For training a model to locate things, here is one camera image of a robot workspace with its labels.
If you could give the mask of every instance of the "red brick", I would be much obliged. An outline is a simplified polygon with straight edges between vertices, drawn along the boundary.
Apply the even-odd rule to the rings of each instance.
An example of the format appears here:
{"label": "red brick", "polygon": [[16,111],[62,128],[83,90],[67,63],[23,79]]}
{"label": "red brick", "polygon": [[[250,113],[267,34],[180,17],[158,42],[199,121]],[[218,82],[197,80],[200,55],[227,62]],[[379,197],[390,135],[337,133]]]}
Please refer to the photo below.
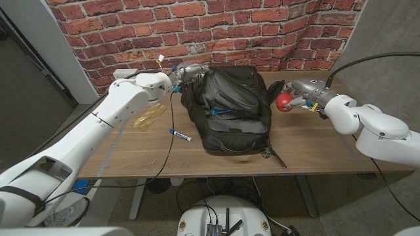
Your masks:
{"label": "red brick", "polygon": [[349,38],[350,35],[352,34],[352,31],[353,31],[353,28],[343,27],[340,29],[339,37]]}
{"label": "red brick", "polygon": [[249,62],[251,65],[256,66],[277,66],[280,63],[280,59],[274,59],[274,58],[252,58]]}
{"label": "red brick", "polygon": [[225,53],[213,53],[213,60],[215,62],[224,62],[226,60]]}
{"label": "red brick", "polygon": [[289,20],[303,16],[305,13],[305,4],[297,5],[289,8]]}
{"label": "red brick", "polygon": [[214,29],[212,32],[213,39],[225,39],[226,37],[228,37],[228,32],[222,28]]}
{"label": "red brick", "polygon": [[134,27],[137,36],[149,36],[152,34],[149,25],[136,25]]}
{"label": "red brick", "polygon": [[156,20],[169,19],[171,17],[171,13],[169,13],[169,8],[167,7],[156,8],[154,12]]}
{"label": "red brick", "polygon": [[284,49],[273,49],[272,57],[273,58],[283,58],[283,57],[287,56],[292,49],[293,49],[293,46],[288,46]]}
{"label": "red brick", "polygon": [[237,24],[244,24],[249,23],[249,19],[251,17],[251,12],[235,12],[235,21]]}
{"label": "red brick", "polygon": [[85,49],[85,54],[88,58],[95,56],[101,56],[105,54],[111,54],[118,52],[117,47],[113,44],[102,44],[97,47],[91,47]]}
{"label": "red brick", "polygon": [[239,52],[229,52],[226,54],[229,60],[237,60],[237,59],[244,59],[244,58],[254,58],[255,51],[254,50],[245,50]]}
{"label": "red brick", "polygon": [[129,63],[129,67],[131,68],[131,69],[143,69],[143,65],[142,65],[142,63],[141,62],[132,62],[132,63]]}
{"label": "red brick", "polygon": [[86,46],[85,42],[79,37],[65,36],[68,44],[72,47],[83,47]]}
{"label": "red brick", "polygon": [[253,37],[261,34],[260,26],[237,26],[228,28],[228,37]]}
{"label": "red brick", "polygon": [[287,64],[287,68],[293,68],[293,69],[301,69],[303,65],[303,61],[302,60],[291,60],[289,61],[289,63]]}
{"label": "red brick", "polygon": [[225,13],[225,14],[218,14],[214,16],[204,16],[200,18],[200,27],[203,28],[210,28],[215,26],[222,26],[222,25],[230,25],[233,24],[233,14],[232,13]]}
{"label": "red brick", "polygon": [[304,69],[329,69],[333,65],[332,62],[325,60],[311,60],[304,62]]}
{"label": "red brick", "polygon": [[186,46],[169,47],[167,49],[159,49],[158,52],[166,57],[185,56],[188,54]]}
{"label": "red brick", "polygon": [[257,50],[257,57],[259,58],[270,58],[271,57],[270,49],[259,49]]}
{"label": "red brick", "polygon": [[220,40],[212,43],[206,43],[205,49],[207,52],[218,51],[218,50],[233,50],[233,40]]}
{"label": "red brick", "polygon": [[197,18],[185,19],[184,20],[185,30],[198,30],[200,28]]}
{"label": "red brick", "polygon": [[306,5],[305,12],[307,14],[312,14],[320,9],[320,1],[310,2]]}
{"label": "red brick", "polygon": [[117,48],[120,52],[124,52],[133,48],[133,45],[131,44],[130,40],[116,42],[115,45],[117,45]]}
{"label": "red brick", "polygon": [[204,3],[190,3],[171,7],[176,17],[201,16],[205,14]]}
{"label": "red brick", "polygon": [[235,66],[235,62],[211,62],[210,66]]}
{"label": "red brick", "polygon": [[339,49],[341,40],[338,39],[313,39],[310,43],[312,49]]}
{"label": "red brick", "polygon": [[136,37],[136,33],[134,32],[132,26],[125,26],[118,29],[109,29],[107,31],[100,32],[100,35],[105,42],[124,39],[127,37]]}
{"label": "red brick", "polygon": [[301,39],[296,43],[295,49],[308,49],[310,39]]}
{"label": "red brick", "polygon": [[256,66],[256,68],[257,68],[258,72],[260,72],[260,71],[270,71],[270,66]]}
{"label": "red brick", "polygon": [[287,60],[284,60],[284,61],[281,61],[281,62],[278,64],[277,70],[280,70],[280,69],[286,69],[286,68],[287,68]]}
{"label": "red brick", "polygon": [[312,59],[314,55],[314,50],[292,50],[290,53],[290,58]]}
{"label": "red brick", "polygon": [[70,34],[79,34],[93,30],[101,30],[102,24],[98,18],[89,18],[84,20],[76,20],[70,23],[64,23],[64,27]]}
{"label": "red brick", "polygon": [[283,0],[283,5],[289,6],[289,5],[295,5],[299,3],[306,3],[309,0]]}
{"label": "red brick", "polygon": [[165,46],[173,46],[178,44],[178,39],[175,34],[173,35],[164,35],[163,42],[165,42]]}
{"label": "red brick", "polygon": [[95,45],[102,42],[102,39],[99,36],[99,33],[91,33],[88,35],[84,35],[83,39],[88,45]]}
{"label": "red brick", "polygon": [[86,73],[87,77],[89,77],[89,78],[99,78],[100,77],[100,75],[97,71],[85,70],[85,73]]}
{"label": "red brick", "polygon": [[119,20],[124,24],[153,22],[152,10],[134,10],[130,12],[118,13]]}
{"label": "red brick", "polygon": [[319,26],[310,26],[305,29],[303,37],[319,37],[321,36],[322,28]]}
{"label": "red brick", "polygon": [[57,20],[62,20],[62,21],[66,21],[65,17],[63,16],[63,13],[61,12],[60,9],[54,8],[54,7],[50,7],[52,14],[54,15],[54,17]]}
{"label": "red brick", "polygon": [[273,36],[278,34],[278,25],[264,25],[262,26],[262,35],[263,36]]}
{"label": "red brick", "polygon": [[96,69],[96,68],[101,68],[102,62],[100,62],[99,59],[95,59],[95,60],[79,60],[81,67],[85,68],[85,69]]}
{"label": "red brick", "polygon": [[114,65],[117,64],[116,59],[113,56],[104,56],[100,58],[104,65]]}
{"label": "red brick", "polygon": [[335,26],[326,26],[322,29],[322,37],[334,37],[339,31],[338,27]]}
{"label": "red brick", "polygon": [[197,32],[188,32],[181,33],[179,35],[179,43],[199,43],[203,41],[211,40],[211,32],[207,31],[197,31]]}
{"label": "red brick", "polygon": [[192,63],[203,63],[203,62],[210,62],[211,61],[211,55],[210,54],[203,54],[199,56],[189,56],[184,58],[186,62],[192,62]]}
{"label": "red brick", "polygon": [[120,0],[101,0],[83,3],[88,16],[96,16],[99,14],[106,14],[123,10],[123,5]]}
{"label": "red brick", "polygon": [[103,87],[106,85],[110,85],[112,83],[112,78],[110,76],[102,77],[100,79],[89,79],[93,86],[95,87]]}
{"label": "red brick", "polygon": [[110,67],[107,67],[107,68],[98,69],[98,72],[101,76],[107,76],[107,75],[112,75],[112,73],[116,69],[128,69],[128,66],[125,65],[125,64],[115,65],[115,66],[110,66]]}
{"label": "red brick", "polygon": [[362,10],[363,6],[365,5],[366,0],[358,0],[353,7],[353,10]]}
{"label": "red brick", "polygon": [[155,7],[157,5],[165,5],[174,3],[175,0],[140,0],[143,7]]}
{"label": "red brick", "polygon": [[126,9],[138,9],[140,6],[139,0],[123,0]]}
{"label": "red brick", "polygon": [[262,37],[251,39],[251,47],[280,47],[283,45],[284,38],[281,37]]}
{"label": "red brick", "polygon": [[316,24],[318,22],[319,17],[320,15],[318,13],[309,16],[308,25]]}
{"label": "red brick", "polygon": [[254,10],[252,12],[253,22],[275,22],[287,19],[287,9]]}
{"label": "red brick", "polygon": [[105,27],[112,27],[112,26],[118,26],[119,25],[119,20],[117,18],[116,15],[112,14],[109,16],[102,16],[100,18],[100,20],[102,21],[102,24]]}
{"label": "red brick", "polygon": [[354,4],[354,0],[338,0],[335,3],[334,9],[336,10],[351,10]]}
{"label": "red brick", "polygon": [[64,7],[60,7],[60,9],[63,12],[64,16],[66,16],[70,20],[75,20],[75,19],[80,19],[80,18],[85,17],[79,5],[64,6]]}
{"label": "red brick", "polygon": [[143,51],[144,57],[147,59],[158,59],[158,51],[156,49],[152,50],[144,50]]}
{"label": "red brick", "polygon": [[141,51],[126,52],[115,56],[118,62],[132,62],[135,60],[143,59],[143,53]]}
{"label": "red brick", "polygon": [[329,55],[329,59],[330,60],[336,60],[340,57],[342,52],[339,51],[331,51],[330,55]]}
{"label": "red brick", "polygon": [[223,0],[208,0],[207,1],[207,10],[209,13],[219,13],[224,11]]}
{"label": "red brick", "polygon": [[287,34],[293,31],[300,30],[306,26],[306,17],[292,22],[284,23],[280,26],[280,33]]}
{"label": "red brick", "polygon": [[224,0],[226,11],[252,9],[261,6],[261,0]]}
{"label": "red brick", "polygon": [[182,20],[152,24],[152,31],[154,33],[180,32],[183,30]]}
{"label": "red brick", "polygon": [[160,47],[162,44],[161,37],[147,37],[144,39],[133,39],[133,45],[136,49],[145,49],[150,47]]}
{"label": "red brick", "polygon": [[243,50],[248,47],[248,39],[236,39],[234,41],[236,50]]}
{"label": "red brick", "polygon": [[320,24],[333,24],[341,26],[352,26],[354,19],[356,18],[355,13],[329,13],[323,14],[320,18]]}
{"label": "red brick", "polygon": [[331,10],[334,6],[335,0],[321,0],[320,10]]}
{"label": "red brick", "polygon": [[249,66],[249,59],[240,59],[240,60],[236,60],[235,64],[237,66]]}
{"label": "red brick", "polygon": [[329,55],[329,49],[318,49],[315,54],[315,58],[327,58]]}
{"label": "red brick", "polygon": [[284,37],[284,45],[290,45],[296,40],[296,33],[290,33]]}
{"label": "red brick", "polygon": [[47,0],[47,3],[50,5],[59,5],[59,4],[63,4],[63,3],[69,3],[72,2],[74,0]]}
{"label": "red brick", "polygon": [[85,54],[83,53],[83,50],[81,49],[73,49],[74,54],[80,58],[80,59],[86,59]]}
{"label": "red brick", "polygon": [[264,7],[278,7],[282,4],[282,0],[264,0]]}

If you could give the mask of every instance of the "power outlet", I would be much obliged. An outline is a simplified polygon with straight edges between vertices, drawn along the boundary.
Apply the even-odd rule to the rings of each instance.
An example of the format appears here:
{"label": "power outlet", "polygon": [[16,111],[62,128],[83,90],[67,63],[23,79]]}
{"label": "power outlet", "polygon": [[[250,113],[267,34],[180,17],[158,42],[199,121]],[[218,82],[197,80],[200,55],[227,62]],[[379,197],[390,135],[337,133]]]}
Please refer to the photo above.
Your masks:
{"label": "power outlet", "polygon": [[124,79],[136,72],[138,72],[138,69],[116,69],[112,75],[115,79]]}

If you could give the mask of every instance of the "white marker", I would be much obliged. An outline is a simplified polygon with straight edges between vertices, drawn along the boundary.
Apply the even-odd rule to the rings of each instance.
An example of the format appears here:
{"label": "white marker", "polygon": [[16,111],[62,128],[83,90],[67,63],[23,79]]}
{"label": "white marker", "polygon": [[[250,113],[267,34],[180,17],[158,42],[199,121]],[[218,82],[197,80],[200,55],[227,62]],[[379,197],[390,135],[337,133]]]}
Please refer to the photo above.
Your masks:
{"label": "white marker", "polygon": [[173,129],[169,130],[169,132],[170,132],[171,134],[175,134],[175,135],[176,135],[176,136],[178,136],[179,138],[185,139],[185,140],[187,140],[187,141],[189,141],[189,142],[191,142],[191,141],[192,141],[192,138],[191,138],[191,137],[188,137],[188,136],[187,136],[187,135],[185,135],[185,134],[181,134],[180,132],[174,131]]}

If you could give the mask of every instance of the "black cable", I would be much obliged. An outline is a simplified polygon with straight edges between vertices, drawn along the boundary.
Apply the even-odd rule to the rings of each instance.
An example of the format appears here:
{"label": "black cable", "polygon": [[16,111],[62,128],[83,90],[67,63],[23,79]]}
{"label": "black cable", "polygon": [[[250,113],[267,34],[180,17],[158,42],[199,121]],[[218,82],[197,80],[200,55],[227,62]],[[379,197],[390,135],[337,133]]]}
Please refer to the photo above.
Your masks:
{"label": "black cable", "polygon": [[355,60],[353,62],[347,63],[343,66],[341,66],[340,68],[336,69],[333,73],[331,73],[331,75],[328,77],[327,83],[325,84],[326,88],[331,87],[331,84],[333,83],[333,78],[334,75],[336,75],[337,73],[339,73],[340,71],[359,64],[360,62],[365,62],[368,60],[372,60],[372,59],[376,59],[376,58],[383,58],[383,57],[388,57],[388,56],[420,56],[420,52],[388,52],[388,53],[382,53],[382,54],[378,54],[378,55],[373,55],[373,56],[368,56],[359,60]]}
{"label": "black cable", "polygon": [[[184,212],[186,211],[186,210],[182,210],[182,209],[181,209],[181,206],[179,205],[179,201],[178,201],[178,194],[179,194],[179,191],[180,191],[180,190],[181,190],[184,186],[187,186],[187,185],[190,185],[190,184],[196,184],[196,185],[198,185],[198,187],[200,188],[200,190],[201,190],[201,194],[203,195],[203,202],[204,202],[205,206],[207,206],[207,211],[209,212],[210,224],[212,224],[212,221],[211,221],[211,215],[210,215],[210,210],[209,210],[210,206],[209,206],[209,205],[207,204],[207,202],[205,201],[205,195],[204,195],[204,191],[203,191],[202,186],[201,186],[199,183],[197,183],[197,182],[188,182],[188,183],[182,184],[182,185],[178,188],[178,190],[177,190],[177,194],[176,194],[176,200],[177,200],[177,205],[178,205],[179,210],[181,211],[181,213],[182,213],[182,214],[184,214]],[[216,225],[217,225],[217,224],[218,224],[218,222],[219,222],[219,219],[218,219],[218,217],[217,217],[216,212],[215,212],[215,215],[216,215]]]}
{"label": "black cable", "polygon": [[[172,91],[169,101],[171,103],[172,129],[175,130],[175,122],[174,122],[174,119],[173,119],[173,107],[172,107],[172,95],[173,95],[173,93],[174,92]],[[146,183],[144,183],[144,184],[137,184],[137,185],[134,185],[134,186],[88,186],[88,187],[80,187],[80,188],[77,188],[77,189],[72,189],[72,190],[66,191],[64,193],[61,193],[61,194],[53,197],[52,199],[49,199],[48,201],[45,201],[44,204],[47,204],[47,203],[53,201],[54,199],[56,199],[58,197],[61,197],[61,196],[65,195],[65,194],[67,194],[67,193],[71,193],[71,192],[79,191],[79,190],[83,190],[83,189],[92,189],[92,188],[119,188],[119,189],[126,189],[126,188],[132,188],[132,187],[145,186],[146,184],[149,184],[150,182],[154,181],[160,175],[160,173],[162,172],[163,168],[165,168],[166,162],[168,161],[169,155],[171,154],[174,137],[175,137],[175,135],[173,134],[172,135],[172,139],[171,139],[171,145],[169,146],[169,151],[168,151],[168,154],[166,156],[166,160],[165,160],[162,168],[159,170],[159,172],[151,180],[148,180]]]}
{"label": "black cable", "polygon": [[376,163],[376,161],[373,159],[373,158],[371,158],[371,160],[373,161],[373,164],[375,164],[375,166],[376,166],[376,168],[379,170],[379,173],[381,174],[381,176],[382,176],[382,179],[383,179],[383,181],[385,182],[385,184],[387,185],[387,187],[388,187],[388,190],[389,190],[389,192],[391,193],[391,195],[394,197],[394,199],[395,199],[395,201],[410,215],[410,216],[412,216],[414,219],[416,219],[418,222],[420,222],[420,219],[419,218],[417,218],[415,215],[413,215],[413,213],[411,213],[401,202],[400,202],[400,200],[398,200],[397,198],[396,198],[396,196],[395,196],[395,194],[394,194],[394,192],[391,190],[391,187],[389,186],[389,184],[388,184],[388,181],[387,181],[387,179],[385,178],[385,176],[383,175],[383,173],[382,173],[382,170],[379,168],[379,166],[378,166],[378,164]]}

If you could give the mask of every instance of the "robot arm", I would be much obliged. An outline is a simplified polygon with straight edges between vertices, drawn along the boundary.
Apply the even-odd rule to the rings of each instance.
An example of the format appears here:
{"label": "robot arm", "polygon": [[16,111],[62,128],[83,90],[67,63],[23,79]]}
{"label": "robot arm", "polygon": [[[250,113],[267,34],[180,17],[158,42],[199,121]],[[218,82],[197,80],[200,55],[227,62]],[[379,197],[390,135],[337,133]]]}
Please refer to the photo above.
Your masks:
{"label": "robot arm", "polygon": [[172,73],[141,73],[118,79],[105,100],[63,139],[0,175],[0,227],[36,226],[49,216],[87,159],[121,122],[170,91],[182,79]]}
{"label": "robot arm", "polygon": [[302,96],[292,99],[283,110],[305,106],[307,100],[312,100],[319,112],[329,117],[337,132],[354,134],[362,128],[356,147],[364,155],[420,167],[420,134],[400,119],[382,113],[371,104],[356,107],[355,99],[338,95],[316,79],[299,79],[282,90],[288,94],[293,91]]}

